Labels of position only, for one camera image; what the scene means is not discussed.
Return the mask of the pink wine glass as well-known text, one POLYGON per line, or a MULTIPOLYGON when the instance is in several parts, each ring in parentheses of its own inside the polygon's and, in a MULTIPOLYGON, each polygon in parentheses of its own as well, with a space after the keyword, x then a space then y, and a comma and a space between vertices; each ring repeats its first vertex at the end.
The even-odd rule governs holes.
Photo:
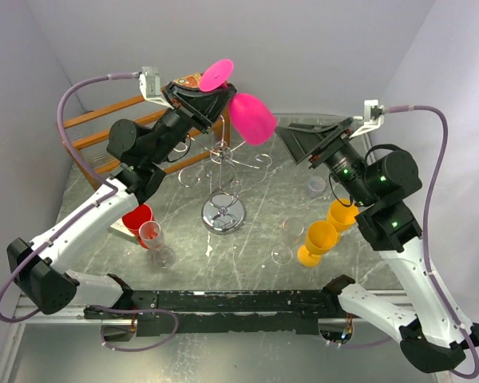
MULTIPOLYGON (((211 92, 223 88, 233 70, 234 63, 230 59, 215 62, 201 75, 200 91, 211 92)), ((233 127, 243 140, 253 146, 268 141, 277 126, 277 119, 270 109, 249 93, 237 93, 231 99, 229 116, 233 127)))

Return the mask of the orange wine glass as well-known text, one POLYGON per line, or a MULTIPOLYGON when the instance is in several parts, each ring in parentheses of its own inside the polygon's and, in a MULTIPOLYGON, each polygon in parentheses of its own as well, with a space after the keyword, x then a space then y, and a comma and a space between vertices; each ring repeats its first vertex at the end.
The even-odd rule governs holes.
POLYGON ((307 231, 304 244, 298 249, 297 258, 305 267, 316 267, 322 257, 339 241, 336 228, 325 220, 312 223, 307 231))
POLYGON ((327 222, 338 233, 349 230, 356 223, 355 217, 359 214, 359 209, 354 204, 347 205, 348 202, 348 199, 336 199, 327 212, 327 222))

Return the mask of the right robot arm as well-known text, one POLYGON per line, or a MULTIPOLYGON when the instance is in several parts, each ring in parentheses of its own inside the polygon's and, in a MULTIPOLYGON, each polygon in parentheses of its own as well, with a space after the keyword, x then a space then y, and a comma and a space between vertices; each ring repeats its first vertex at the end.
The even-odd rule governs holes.
POLYGON ((479 323, 453 304, 425 253, 423 231, 404 203, 422 188, 418 166, 394 144, 384 144, 387 153, 369 164, 350 144, 353 123, 347 117, 328 126, 289 124, 275 133, 296 164, 325 164, 361 208, 354 219, 362 237, 389 265, 414 309, 399 309, 341 275, 323 288, 324 311, 335 318, 347 312, 377 327, 423 373, 452 371, 465 360, 466 349, 479 346, 479 323))

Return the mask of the clear wine glass right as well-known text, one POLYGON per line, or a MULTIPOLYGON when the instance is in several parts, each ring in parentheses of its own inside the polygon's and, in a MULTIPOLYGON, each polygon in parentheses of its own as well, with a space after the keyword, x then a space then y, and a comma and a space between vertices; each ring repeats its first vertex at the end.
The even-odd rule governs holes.
POLYGON ((303 232, 304 226, 299 219, 289 217, 283 221, 279 241, 271 250, 271 258, 276 264, 285 266, 291 262, 293 250, 300 244, 303 232))

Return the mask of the clear wine glass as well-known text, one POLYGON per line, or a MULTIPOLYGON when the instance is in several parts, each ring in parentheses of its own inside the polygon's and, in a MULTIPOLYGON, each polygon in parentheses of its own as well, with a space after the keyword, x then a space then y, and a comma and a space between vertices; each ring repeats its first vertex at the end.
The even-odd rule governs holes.
POLYGON ((173 266, 176 261, 175 252, 165 244, 164 233, 158 222, 143 223, 139 229, 139 236, 157 267, 168 269, 173 266))
POLYGON ((293 250, 300 244, 303 232, 304 226, 299 219, 289 217, 283 221, 279 241, 271 250, 271 258, 276 264, 285 266, 291 262, 293 250))

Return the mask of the orange wine glass front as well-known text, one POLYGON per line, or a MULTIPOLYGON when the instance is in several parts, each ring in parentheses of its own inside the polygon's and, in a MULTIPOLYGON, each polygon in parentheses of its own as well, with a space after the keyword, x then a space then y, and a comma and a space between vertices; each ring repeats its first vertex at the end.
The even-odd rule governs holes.
POLYGON ((325 220, 312 223, 307 231, 304 244, 298 249, 297 258, 305 267, 316 267, 322 257, 339 241, 336 228, 325 220))

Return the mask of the wooden shelf rack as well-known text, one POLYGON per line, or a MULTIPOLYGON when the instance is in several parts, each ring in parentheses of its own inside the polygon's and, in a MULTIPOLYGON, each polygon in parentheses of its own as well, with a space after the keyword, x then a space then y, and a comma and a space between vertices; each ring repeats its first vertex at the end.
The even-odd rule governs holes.
MULTIPOLYGON (((164 109, 156 107, 147 101, 143 101, 141 96, 135 96, 125 101, 106 106, 102 109, 85 113, 81 116, 65 122, 65 131, 73 143, 73 146, 80 152, 83 158, 88 161, 93 170, 101 176, 106 176, 118 164, 118 160, 106 152, 108 144, 109 130, 112 124, 121 118, 134 120, 146 127, 152 127, 153 124, 163 115, 164 109)), ((231 143, 231 122, 228 110, 222 112, 223 117, 213 125, 211 134, 211 144, 224 140, 227 144, 231 143)), ((175 163, 162 164, 167 174, 175 173, 182 168, 189 167, 201 160, 209 157, 208 149, 203 148, 204 138, 198 139, 201 133, 193 128, 190 131, 193 139, 192 149, 183 159, 175 163)), ((76 165, 93 190, 99 188, 100 183, 93 177, 82 165, 76 165)))

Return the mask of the chrome wine glass rack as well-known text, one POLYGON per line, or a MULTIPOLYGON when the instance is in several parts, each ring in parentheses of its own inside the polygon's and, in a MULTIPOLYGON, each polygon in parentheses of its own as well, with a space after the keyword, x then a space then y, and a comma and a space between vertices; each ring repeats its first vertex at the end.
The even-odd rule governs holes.
POLYGON ((226 235, 237 231, 244 224, 247 211, 240 200, 243 182, 238 178, 238 168, 261 170, 269 168, 272 158, 266 153, 255 155, 252 164, 237 160, 235 153, 246 142, 232 147, 226 135, 230 128, 226 119, 219 118, 220 130, 216 142, 204 148, 204 158, 177 171, 177 179, 185 188, 194 188, 204 180, 209 183, 209 196, 200 209, 205 228, 213 234, 226 235))

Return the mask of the clear wine glass left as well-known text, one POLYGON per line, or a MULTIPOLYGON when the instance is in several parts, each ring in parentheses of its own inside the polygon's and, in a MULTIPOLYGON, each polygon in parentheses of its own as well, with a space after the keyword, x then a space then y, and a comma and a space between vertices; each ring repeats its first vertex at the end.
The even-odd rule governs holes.
POLYGON ((175 252, 165 244, 164 233, 158 222, 143 223, 139 229, 139 236, 157 267, 168 269, 173 266, 176 261, 175 252))

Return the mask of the orange spiral notebook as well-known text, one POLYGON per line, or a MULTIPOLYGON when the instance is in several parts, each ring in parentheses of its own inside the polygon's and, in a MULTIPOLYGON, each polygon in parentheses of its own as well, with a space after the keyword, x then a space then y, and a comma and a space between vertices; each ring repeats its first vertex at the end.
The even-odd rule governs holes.
POLYGON ((199 89, 201 78, 201 73, 193 73, 184 77, 179 77, 172 82, 186 89, 199 89))

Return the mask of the small clear purple cup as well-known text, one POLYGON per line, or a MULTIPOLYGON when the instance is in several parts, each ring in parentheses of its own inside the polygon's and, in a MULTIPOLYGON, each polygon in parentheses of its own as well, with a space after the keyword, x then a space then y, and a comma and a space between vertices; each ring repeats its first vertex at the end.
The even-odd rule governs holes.
POLYGON ((325 192, 327 183, 320 176, 312 176, 307 183, 307 193, 312 199, 319 198, 325 192))

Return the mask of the red plastic cup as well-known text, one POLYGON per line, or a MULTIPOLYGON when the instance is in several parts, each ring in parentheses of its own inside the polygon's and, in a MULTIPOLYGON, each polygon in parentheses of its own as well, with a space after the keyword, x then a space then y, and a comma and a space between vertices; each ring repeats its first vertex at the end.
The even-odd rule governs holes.
POLYGON ((154 214, 152 208, 143 203, 133 211, 124 215, 121 218, 122 223, 126 227, 129 233, 138 236, 139 230, 144 223, 154 220, 154 214))

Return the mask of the white card box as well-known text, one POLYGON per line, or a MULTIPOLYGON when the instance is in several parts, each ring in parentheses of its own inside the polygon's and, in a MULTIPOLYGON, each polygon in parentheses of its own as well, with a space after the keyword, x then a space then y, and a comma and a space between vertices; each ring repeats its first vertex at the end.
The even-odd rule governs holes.
POLYGON ((131 233, 122 223, 115 222, 109 227, 109 231, 124 240, 128 240, 129 242, 138 242, 138 238, 133 233, 131 233))

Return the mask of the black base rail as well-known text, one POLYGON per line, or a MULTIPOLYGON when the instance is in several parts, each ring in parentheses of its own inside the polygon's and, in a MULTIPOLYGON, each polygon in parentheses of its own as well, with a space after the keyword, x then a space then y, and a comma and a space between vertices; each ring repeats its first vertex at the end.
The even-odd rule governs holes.
POLYGON ((173 312, 179 320, 179 334, 222 334, 228 332, 277 332, 319 334, 319 322, 344 319, 338 300, 321 290, 136 290, 114 306, 126 314, 110 313, 96 305, 84 309, 84 318, 93 320, 136 319, 140 337, 169 334, 173 312), (131 310, 146 310, 133 314, 131 310))

